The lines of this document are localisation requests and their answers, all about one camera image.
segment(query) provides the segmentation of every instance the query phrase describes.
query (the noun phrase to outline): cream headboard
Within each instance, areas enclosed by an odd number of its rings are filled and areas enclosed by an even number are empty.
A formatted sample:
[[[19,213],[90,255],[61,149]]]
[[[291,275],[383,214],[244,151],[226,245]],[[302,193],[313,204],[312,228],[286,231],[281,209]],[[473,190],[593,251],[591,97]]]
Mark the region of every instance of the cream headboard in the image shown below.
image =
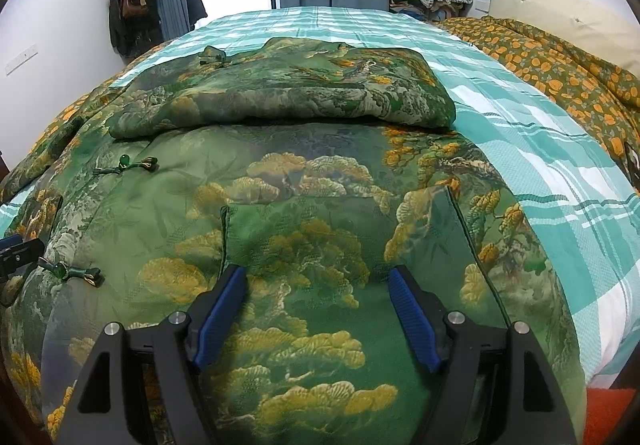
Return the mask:
[[[489,15],[548,31],[640,76],[640,25],[585,0],[491,0]]]

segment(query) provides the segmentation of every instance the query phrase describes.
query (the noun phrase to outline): teal and white checkered sheet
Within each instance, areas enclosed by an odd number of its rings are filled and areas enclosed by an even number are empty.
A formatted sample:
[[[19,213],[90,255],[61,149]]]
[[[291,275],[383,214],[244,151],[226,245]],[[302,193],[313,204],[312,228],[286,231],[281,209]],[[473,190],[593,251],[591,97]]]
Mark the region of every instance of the teal and white checkered sheet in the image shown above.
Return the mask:
[[[273,37],[420,52],[456,102],[454,128],[520,201],[561,280],[587,381],[608,387],[640,339],[640,200],[623,173],[562,108],[496,60],[405,15],[289,8],[215,20],[114,82],[211,45],[232,55]]]

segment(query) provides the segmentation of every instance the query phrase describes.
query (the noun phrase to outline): metal bolt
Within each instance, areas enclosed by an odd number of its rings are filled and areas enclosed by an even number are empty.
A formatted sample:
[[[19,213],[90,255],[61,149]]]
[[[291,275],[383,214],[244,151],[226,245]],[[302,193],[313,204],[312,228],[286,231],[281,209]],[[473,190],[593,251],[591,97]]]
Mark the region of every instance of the metal bolt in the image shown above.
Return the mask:
[[[169,315],[169,322],[171,322],[171,324],[182,324],[185,320],[187,320],[187,313],[184,311],[174,311]]]
[[[118,324],[117,322],[109,322],[104,327],[104,332],[107,333],[107,335],[109,335],[110,337],[115,335],[118,331],[120,331],[120,324]]]
[[[518,321],[513,325],[513,329],[516,330],[516,333],[520,335],[526,335],[529,333],[529,325],[526,322]]]
[[[449,322],[452,324],[462,324],[465,321],[465,314],[460,313],[459,311],[452,311],[447,315],[447,319],[449,319]]]

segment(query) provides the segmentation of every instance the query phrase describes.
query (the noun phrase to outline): floral blanket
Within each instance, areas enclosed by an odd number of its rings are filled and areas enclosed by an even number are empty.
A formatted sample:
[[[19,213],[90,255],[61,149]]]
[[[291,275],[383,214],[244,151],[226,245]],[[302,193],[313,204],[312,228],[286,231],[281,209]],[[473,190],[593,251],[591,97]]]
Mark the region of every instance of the floral blanket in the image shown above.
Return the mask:
[[[438,25],[498,60],[567,111],[640,189],[640,80],[529,24],[491,16]]]
[[[388,300],[399,263],[478,323],[526,320],[581,434],[584,372],[556,271],[498,171],[450,130],[451,99],[419,54],[207,48],[65,115],[0,186],[7,202],[39,177],[7,233],[46,241],[52,269],[4,288],[0,343],[52,437],[101,328],[184,309],[226,263],[247,267],[249,294],[200,383],[224,441],[410,441],[438,384]],[[146,392],[168,444],[152,371]],[[479,381],[468,441],[485,394]]]

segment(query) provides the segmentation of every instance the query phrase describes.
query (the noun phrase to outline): blue gripper pad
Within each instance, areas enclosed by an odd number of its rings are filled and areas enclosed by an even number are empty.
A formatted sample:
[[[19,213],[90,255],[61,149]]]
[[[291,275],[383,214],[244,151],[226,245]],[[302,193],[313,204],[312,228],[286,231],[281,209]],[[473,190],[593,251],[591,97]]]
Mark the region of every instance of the blue gripper pad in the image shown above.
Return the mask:
[[[4,239],[0,239],[0,251],[14,247],[15,245],[20,245],[21,242],[22,236],[20,234],[15,234],[11,235],[10,237],[5,237]]]
[[[435,331],[397,268],[389,273],[388,287],[389,297],[418,362],[431,373],[437,373],[442,359],[436,351]]]
[[[244,268],[236,268],[198,335],[198,352],[193,364],[200,371],[218,359],[222,344],[242,305],[245,292],[246,272]]]

